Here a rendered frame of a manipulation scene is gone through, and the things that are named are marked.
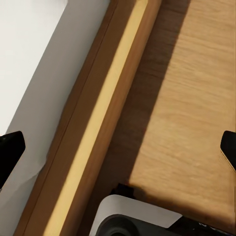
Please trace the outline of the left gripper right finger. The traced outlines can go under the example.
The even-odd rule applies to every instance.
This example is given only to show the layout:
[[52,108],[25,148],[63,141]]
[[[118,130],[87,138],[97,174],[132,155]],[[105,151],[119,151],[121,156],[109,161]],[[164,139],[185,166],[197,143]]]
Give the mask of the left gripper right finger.
[[220,148],[236,170],[236,133],[224,131]]

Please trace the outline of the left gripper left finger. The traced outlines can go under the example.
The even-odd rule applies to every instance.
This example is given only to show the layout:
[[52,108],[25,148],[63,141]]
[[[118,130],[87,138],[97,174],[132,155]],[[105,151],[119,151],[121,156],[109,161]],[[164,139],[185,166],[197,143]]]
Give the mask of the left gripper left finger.
[[0,190],[25,150],[21,131],[0,136]]

